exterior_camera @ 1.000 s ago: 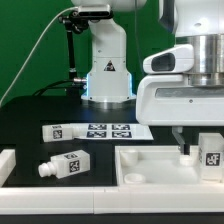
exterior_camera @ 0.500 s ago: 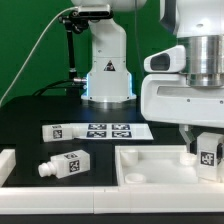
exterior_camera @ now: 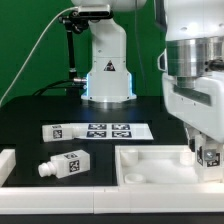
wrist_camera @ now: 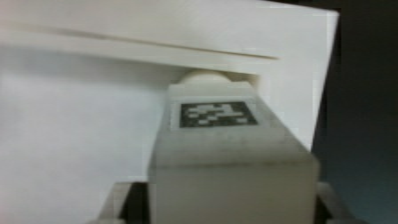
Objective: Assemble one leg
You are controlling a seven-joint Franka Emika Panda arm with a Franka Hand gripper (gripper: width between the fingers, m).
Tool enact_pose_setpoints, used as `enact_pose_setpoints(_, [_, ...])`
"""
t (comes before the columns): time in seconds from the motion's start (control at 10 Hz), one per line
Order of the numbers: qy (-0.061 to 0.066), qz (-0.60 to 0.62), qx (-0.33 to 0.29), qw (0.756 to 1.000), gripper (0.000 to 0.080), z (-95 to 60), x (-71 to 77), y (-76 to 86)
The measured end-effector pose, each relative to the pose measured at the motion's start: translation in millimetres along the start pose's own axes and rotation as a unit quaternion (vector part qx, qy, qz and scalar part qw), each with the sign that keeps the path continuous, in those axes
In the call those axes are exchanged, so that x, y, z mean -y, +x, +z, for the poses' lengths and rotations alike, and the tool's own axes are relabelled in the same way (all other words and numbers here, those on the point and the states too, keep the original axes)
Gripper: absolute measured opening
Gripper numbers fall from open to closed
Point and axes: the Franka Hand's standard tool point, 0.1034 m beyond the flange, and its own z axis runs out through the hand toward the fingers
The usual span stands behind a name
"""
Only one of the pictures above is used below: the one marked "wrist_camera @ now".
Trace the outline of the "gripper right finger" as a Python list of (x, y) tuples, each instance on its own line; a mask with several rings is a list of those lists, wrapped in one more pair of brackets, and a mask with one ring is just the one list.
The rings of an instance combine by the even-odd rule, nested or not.
[(314, 224), (355, 224), (355, 217), (325, 182), (316, 185)]

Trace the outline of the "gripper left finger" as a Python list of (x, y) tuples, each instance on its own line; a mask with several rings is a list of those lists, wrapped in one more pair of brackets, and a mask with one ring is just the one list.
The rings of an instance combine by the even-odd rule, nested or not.
[(96, 224), (151, 224), (145, 182), (113, 184)]

